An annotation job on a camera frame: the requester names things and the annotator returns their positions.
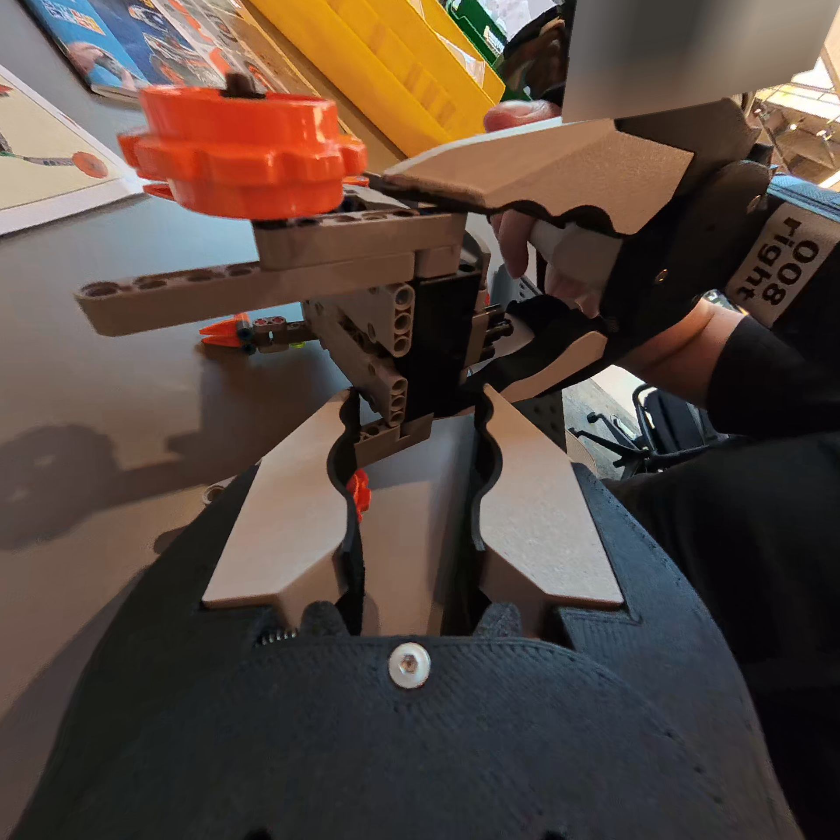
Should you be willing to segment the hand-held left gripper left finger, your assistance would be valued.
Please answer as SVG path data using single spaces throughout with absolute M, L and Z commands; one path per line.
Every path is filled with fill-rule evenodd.
M 330 602 L 362 628 L 364 561 L 354 498 L 360 395 L 338 392 L 266 456 L 203 595 L 207 608 L 269 606 L 286 628 Z

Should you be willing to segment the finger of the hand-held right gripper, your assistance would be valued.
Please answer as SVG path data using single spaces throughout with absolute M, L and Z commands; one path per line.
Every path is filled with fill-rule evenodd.
M 599 363 L 607 337 L 593 319 L 562 301 L 537 296 L 507 307 L 513 333 L 499 351 L 474 369 L 467 382 L 479 390 L 489 385 L 508 403 L 540 396 Z
M 691 151 L 620 131 L 610 119 L 549 119 L 428 150 L 387 170 L 382 190 L 628 236 L 670 202 L 693 159 Z

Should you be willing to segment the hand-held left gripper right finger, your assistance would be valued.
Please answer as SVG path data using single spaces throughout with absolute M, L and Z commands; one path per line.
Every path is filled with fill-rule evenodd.
M 490 385 L 476 399 L 470 536 L 479 591 L 520 610 L 624 598 L 569 456 Z

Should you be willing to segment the orange wheel grey beam leg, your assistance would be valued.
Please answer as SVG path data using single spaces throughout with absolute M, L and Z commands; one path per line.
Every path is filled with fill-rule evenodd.
M 462 270 L 466 217 L 394 201 L 348 180 L 365 175 L 364 143 L 340 130 L 332 101 L 258 93 L 231 74 L 224 89 L 148 87 L 148 127 L 119 136 L 144 190 L 253 230 L 257 261 L 95 281 L 77 303 L 96 333 L 121 337 L 240 311 L 360 293 L 396 296 L 425 283 L 476 289 Z

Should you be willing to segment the person's right forearm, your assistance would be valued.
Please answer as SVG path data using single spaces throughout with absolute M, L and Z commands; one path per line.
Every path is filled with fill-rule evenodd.
M 786 459 L 817 485 L 838 484 L 838 455 L 811 453 L 806 439 L 838 436 L 838 375 L 761 326 L 754 318 L 699 301 L 676 325 L 654 336 L 619 365 L 646 383 L 705 408 L 717 431 L 734 442 L 664 473 L 610 483 L 630 490 L 652 480 L 676 477 L 702 461 L 758 456 L 775 466 Z M 816 467 L 828 469 L 827 478 Z

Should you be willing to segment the grey desk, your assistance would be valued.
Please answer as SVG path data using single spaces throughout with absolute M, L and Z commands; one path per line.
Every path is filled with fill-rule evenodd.
M 247 222 L 140 196 L 2 240 L 2 751 L 51 739 L 90 649 L 203 488 L 346 385 L 317 344 L 205 355 L 197 326 L 95 333 L 74 298 L 256 259 Z

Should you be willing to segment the person's right hand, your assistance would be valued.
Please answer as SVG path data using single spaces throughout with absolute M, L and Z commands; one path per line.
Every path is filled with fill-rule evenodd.
M 487 132 L 496 132 L 560 115 L 560 107 L 549 101 L 504 101 L 487 112 L 484 128 Z M 534 218 L 514 210 L 490 217 L 502 261 L 514 279 L 520 278 L 528 267 L 529 237 L 535 224 Z M 588 319 L 596 318 L 600 313 L 601 292 L 561 275 L 552 264 L 547 264 L 544 271 L 543 291 L 561 300 L 568 308 L 580 310 Z

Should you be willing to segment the black office chair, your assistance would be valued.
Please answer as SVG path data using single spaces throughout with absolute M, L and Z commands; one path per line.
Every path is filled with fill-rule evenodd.
M 576 441 L 606 453 L 620 480 L 660 474 L 729 440 L 706 410 L 649 384 L 634 389 L 631 404 L 634 423 L 617 413 L 590 411 L 584 427 L 569 429 Z

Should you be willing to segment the green storage crate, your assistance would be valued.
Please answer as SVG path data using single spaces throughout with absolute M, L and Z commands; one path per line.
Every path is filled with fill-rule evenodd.
M 490 65 L 495 65 L 508 43 L 507 28 L 496 2 L 447 1 L 448 15 Z

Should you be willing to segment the yellow plastic bin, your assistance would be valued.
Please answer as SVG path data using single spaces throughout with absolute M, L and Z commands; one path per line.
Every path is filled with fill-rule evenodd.
M 505 91 L 438 2 L 253 5 L 406 157 L 482 133 Z

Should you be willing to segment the person's body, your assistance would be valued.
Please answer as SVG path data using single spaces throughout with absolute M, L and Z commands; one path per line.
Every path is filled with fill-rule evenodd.
M 838 432 L 604 480 L 720 627 L 806 838 L 839 838 Z

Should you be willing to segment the blue robot kit box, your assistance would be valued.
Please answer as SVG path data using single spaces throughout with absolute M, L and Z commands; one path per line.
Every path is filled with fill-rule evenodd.
M 314 95 L 243 2 L 24 1 L 87 87 L 136 98 L 148 86 L 225 88 L 249 77 L 258 93 Z

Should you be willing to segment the white instruction booklet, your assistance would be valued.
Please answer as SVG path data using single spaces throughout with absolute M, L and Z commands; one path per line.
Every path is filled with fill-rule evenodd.
M 1 68 L 1 236 L 142 193 L 115 153 Z

